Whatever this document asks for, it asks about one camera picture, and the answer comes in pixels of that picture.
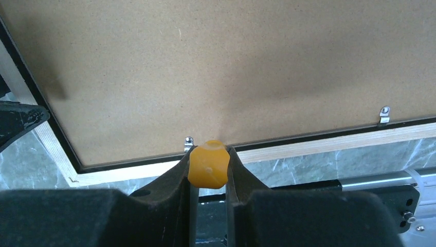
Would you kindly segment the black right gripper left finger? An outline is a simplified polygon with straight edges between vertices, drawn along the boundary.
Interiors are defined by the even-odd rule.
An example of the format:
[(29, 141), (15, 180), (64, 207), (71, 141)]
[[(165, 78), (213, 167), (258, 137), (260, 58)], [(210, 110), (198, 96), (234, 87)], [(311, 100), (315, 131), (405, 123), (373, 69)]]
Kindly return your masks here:
[(1, 246), (194, 246), (189, 155), (130, 195), (117, 189), (4, 190)]

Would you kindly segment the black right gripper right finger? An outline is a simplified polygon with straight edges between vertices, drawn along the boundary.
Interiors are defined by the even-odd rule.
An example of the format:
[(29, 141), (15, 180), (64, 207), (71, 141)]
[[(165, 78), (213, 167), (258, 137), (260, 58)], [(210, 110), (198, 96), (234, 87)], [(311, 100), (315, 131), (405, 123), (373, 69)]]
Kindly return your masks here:
[(381, 199), (366, 191), (297, 186), (273, 190), (228, 148), (228, 246), (402, 246)]

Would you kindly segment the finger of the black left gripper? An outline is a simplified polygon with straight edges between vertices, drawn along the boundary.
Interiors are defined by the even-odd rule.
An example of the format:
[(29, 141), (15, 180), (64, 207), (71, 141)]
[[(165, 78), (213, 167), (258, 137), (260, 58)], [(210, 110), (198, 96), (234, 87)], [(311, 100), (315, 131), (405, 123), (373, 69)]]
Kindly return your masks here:
[(1, 101), (1, 151), (49, 118), (43, 106)]

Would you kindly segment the orange handled screwdriver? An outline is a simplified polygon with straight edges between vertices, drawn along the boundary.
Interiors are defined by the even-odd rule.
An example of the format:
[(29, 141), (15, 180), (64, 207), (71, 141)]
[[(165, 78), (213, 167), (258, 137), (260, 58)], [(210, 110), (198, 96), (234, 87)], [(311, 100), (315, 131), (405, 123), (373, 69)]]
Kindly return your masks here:
[(228, 182), (230, 154), (219, 140), (209, 140), (189, 154), (188, 181), (197, 188), (220, 189)]

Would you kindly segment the black wooden picture frame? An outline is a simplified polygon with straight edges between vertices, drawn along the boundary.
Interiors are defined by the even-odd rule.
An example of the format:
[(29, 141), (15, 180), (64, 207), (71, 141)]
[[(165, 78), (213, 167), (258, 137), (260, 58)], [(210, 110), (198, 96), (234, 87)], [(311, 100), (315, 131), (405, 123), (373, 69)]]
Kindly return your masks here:
[(435, 137), (435, 1), (1, 1), (1, 25), (71, 187), (161, 175), (186, 136), (245, 163)]

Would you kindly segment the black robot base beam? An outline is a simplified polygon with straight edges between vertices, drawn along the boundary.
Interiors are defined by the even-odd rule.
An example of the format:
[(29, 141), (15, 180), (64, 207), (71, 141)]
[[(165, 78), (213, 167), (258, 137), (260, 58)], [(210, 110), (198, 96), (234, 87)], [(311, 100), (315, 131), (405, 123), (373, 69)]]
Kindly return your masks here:
[[(394, 229), (403, 234), (410, 229), (404, 214), (415, 213), (419, 192), (411, 185), (367, 189), (377, 195), (394, 219)], [(198, 204), (196, 246), (226, 246), (225, 194), (201, 196)]]

